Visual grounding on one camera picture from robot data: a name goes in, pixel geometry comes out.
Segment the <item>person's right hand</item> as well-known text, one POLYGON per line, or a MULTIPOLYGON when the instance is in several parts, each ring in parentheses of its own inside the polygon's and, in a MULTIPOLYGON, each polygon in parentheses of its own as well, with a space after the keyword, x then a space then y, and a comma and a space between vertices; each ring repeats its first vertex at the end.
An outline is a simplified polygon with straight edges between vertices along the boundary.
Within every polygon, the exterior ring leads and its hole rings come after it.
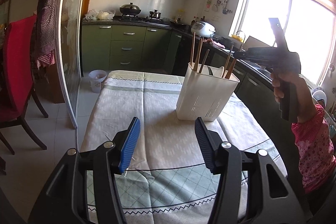
POLYGON ((293 72, 284 73, 271 73, 272 86, 274 87, 274 98, 276 102, 284 98, 284 92, 281 87, 281 80, 292 83, 297 91, 298 110, 297 121, 298 123, 305 123, 317 114, 310 90, 306 84, 305 79, 293 72))

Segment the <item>pink right sleeve forearm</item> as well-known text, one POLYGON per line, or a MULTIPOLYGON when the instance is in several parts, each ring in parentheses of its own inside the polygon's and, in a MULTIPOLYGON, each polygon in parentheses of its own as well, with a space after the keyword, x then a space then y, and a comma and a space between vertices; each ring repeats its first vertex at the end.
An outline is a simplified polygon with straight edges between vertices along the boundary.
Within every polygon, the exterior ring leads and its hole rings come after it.
POLYGON ((299 152, 298 168, 305 193, 324 184, 335 170, 334 147, 324 108, 316 104, 316 114, 304 123, 293 123, 292 133, 299 152))

